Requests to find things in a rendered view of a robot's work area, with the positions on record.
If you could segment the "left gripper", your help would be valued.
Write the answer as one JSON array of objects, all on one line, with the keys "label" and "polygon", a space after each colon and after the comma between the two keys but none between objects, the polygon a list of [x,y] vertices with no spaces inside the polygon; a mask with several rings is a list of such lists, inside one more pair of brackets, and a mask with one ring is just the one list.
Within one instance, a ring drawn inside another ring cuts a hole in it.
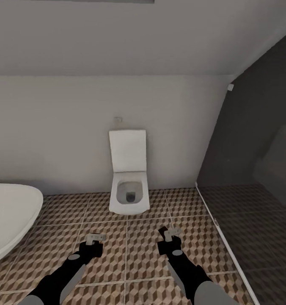
[{"label": "left gripper", "polygon": [[79,251],[87,250],[90,253],[90,260],[94,257],[101,257],[103,251],[103,244],[95,242],[93,245],[86,245],[85,242],[82,242],[79,247]]}]

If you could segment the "mousetrap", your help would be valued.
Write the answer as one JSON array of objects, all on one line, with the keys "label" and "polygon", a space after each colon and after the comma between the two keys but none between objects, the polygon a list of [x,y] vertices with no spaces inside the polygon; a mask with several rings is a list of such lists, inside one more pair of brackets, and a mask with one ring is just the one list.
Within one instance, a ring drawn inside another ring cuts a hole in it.
[{"label": "mousetrap", "polygon": [[165,238],[164,231],[167,231],[167,228],[164,226],[164,227],[160,228],[158,231],[159,231],[159,233],[161,234],[161,236],[162,236],[163,238]]}]

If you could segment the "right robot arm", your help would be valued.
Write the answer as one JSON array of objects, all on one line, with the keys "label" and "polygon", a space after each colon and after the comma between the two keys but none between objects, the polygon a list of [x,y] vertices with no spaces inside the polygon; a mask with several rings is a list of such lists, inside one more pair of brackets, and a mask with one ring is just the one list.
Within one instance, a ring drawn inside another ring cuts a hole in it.
[{"label": "right robot arm", "polygon": [[206,275],[200,266],[195,266],[181,250],[180,228],[164,231],[165,238],[157,243],[160,255],[167,255],[168,269],[176,284],[190,299],[192,305],[241,305]]}]

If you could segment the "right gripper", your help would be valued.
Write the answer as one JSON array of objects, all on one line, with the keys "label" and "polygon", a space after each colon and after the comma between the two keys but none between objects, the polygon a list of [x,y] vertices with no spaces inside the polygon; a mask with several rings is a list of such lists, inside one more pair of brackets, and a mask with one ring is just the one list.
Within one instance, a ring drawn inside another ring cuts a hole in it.
[{"label": "right gripper", "polygon": [[163,239],[163,241],[158,242],[157,245],[160,255],[166,255],[170,246],[176,246],[181,249],[181,242],[177,237],[174,237],[172,241],[168,243],[165,241],[165,239]]}]

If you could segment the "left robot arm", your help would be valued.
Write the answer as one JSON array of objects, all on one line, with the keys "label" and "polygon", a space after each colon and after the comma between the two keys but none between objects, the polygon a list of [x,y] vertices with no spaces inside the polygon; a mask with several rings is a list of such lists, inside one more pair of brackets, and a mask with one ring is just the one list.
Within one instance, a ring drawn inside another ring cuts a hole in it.
[{"label": "left robot arm", "polygon": [[103,244],[98,241],[106,240],[105,234],[90,233],[87,241],[80,244],[79,251],[69,256],[51,275],[46,275],[17,305],[61,305],[82,279],[89,261],[102,256]]}]

